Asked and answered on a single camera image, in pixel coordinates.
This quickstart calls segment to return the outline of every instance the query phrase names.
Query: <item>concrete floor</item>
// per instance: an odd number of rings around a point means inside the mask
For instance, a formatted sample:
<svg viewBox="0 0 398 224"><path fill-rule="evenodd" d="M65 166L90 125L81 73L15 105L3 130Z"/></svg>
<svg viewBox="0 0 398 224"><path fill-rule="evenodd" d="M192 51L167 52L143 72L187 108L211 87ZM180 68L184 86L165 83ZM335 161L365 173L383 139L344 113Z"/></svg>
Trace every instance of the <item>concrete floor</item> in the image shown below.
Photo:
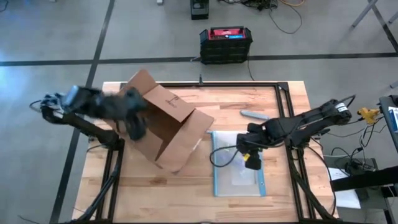
<svg viewBox="0 0 398 224"><path fill-rule="evenodd" d="M366 0L307 0L297 8L303 25L294 35L279 31L267 11L210 3L208 20L191 21L188 1L166 0L164 6L158 6L155 0L116 0L101 59L195 57L199 54L198 34L216 26L250 28L254 39L251 55L395 52L373 11L359 26L350 29ZM46 93L84 85L91 68L90 64L7 67L3 62L92 60L108 4L108 0L10 0L8 9L0 12L0 223L27 223L18 215L39 223L49 222L73 130L48 124L28 109L28 104ZM380 0L376 6L385 21L398 10L394 0ZM285 29L295 29L299 24L297 15L283 4L279 4L274 17ZM389 28L398 37L398 21ZM134 63L99 65L93 86L101 87L105 81L126 81L140 68L148 69L158 81L198 80L199 74L204 80L250 80L246 63ZM356 111L363 106L375 108L380 96L398 94L398 89L388 89L390 83L398 80L398 57L257 60L250 62L250 68L256 80L303 80L313 107L330 98L357 94L351 106ZM348 134L362 126L353 124L332 131ZM324 154L333 147L352 152L359 146L358 136L325 136L322 144ZM72 215L86 147L87 138L81 135L60 221L67 221ZM398 165L398 153L387 130L375 134L366 157L376 158L380 168ZM398 205L393 204L392 208L398 217ZM364 210L338 211L346 221L365 219ZM367 222L385 223L382 210L368 211Z"/></svg>

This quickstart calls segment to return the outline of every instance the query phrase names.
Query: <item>white paper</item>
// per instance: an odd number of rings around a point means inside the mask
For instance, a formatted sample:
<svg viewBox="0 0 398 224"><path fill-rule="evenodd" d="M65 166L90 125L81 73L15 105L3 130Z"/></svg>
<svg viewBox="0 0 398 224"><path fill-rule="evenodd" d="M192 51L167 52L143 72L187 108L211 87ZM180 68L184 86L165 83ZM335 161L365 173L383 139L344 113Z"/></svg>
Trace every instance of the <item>white paper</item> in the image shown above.
<svg viewBox="0 0 398 224"><path fill-rule="evenodd" d="M336 168L329 168L329 172L332 180L337 180L347 177L345 173ZM343 190L335 192L335 194L336 194L337 207L361 209L361 204L359 202L355 190Z"/></svg>

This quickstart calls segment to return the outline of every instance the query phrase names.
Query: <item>yellow connector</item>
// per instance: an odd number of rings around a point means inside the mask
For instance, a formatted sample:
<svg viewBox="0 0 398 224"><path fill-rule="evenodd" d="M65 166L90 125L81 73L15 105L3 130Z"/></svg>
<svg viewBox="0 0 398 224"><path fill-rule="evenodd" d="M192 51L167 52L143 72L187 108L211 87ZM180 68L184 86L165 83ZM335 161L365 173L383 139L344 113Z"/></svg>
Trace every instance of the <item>yellow connector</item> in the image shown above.
<svg viewBox="0 0 398 224"><path fill-rule="evenodd" d="M250 154L246 153L245 155L243 155L243 161L246 162L250 157Z"/></svg>
<svg viewBox="0 0 398 224"><path fill-rule="evenodd" d="M374 124L376 122L376 116L379 115L380 110L379 109L367 109L367 108L361 108L358 110L357 114L361 115L363 119L368 124Z"/></svg>

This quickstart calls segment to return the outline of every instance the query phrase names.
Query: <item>wooden tabletop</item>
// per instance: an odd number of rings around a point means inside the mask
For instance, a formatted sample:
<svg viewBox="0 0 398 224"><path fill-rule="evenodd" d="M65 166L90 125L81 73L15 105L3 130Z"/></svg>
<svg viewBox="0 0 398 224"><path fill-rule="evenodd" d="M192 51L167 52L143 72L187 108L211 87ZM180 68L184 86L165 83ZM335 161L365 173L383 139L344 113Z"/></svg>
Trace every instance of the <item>wooden tabletop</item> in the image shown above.
<svg viewBox="0 0 398 224"><path fill-rule="evenodd" d="M310 109L304 82L288 82L295 114ZM106 82L105 92L117 93L119 82ZM275 90L271 87L171 88L181 99L213 116L211 130L245 130L249 122L239 110L251 110L279 117ZM95 124L110 127L103 121ZM320 154L315 142L310 145ZM213 174L208 160L211 138L206 134L178 175L168 174L150 163L135 149L125 148L114 222L296 222L292 184L285 147L263 152L266 197L214 197ZM96 148L86 155L73 218L81 215L98 194L106 159L106 149ZM333 193L322 161L310 150L304 154L312 192L331 212ZM302 205L308 216L305 198ZM108 211L105 204L104 215Z"/></svg>

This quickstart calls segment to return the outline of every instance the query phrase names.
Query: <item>open cardboard box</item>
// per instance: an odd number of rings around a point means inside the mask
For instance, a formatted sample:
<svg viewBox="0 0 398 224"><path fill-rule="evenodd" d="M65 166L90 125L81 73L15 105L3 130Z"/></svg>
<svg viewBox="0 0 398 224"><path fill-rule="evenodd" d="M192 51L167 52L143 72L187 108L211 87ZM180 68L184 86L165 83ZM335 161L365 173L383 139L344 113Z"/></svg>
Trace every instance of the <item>open cardboard box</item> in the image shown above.
<svg viewBox="0 0 398 224"><path fill-rule="evenodd" d="M214 118L198 111L171 91L166 90L149 75L138 71L118 94L136 88L147 102L147 109L139 115L146 118L147 133L133 141L119 122L118 134L126 145L142 152L145 157L170 172L178 172L201 141ZM116 131L113 121L106 121Z"/></svg>

